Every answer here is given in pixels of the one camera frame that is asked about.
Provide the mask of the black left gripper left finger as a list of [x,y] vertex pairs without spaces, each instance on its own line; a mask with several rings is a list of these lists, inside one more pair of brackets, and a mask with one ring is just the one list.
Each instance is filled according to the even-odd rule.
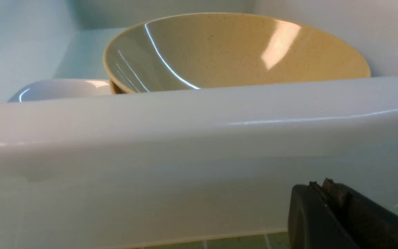
[[288,214],[291,249],[357,249],[321,196],[308,185],[292,188]]

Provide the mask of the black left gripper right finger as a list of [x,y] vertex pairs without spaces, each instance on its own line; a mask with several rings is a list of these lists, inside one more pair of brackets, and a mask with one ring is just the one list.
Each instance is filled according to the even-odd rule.
[[398,216],[342,183],[325,179],[310,187],[330,215],[362,249],[398,249]]

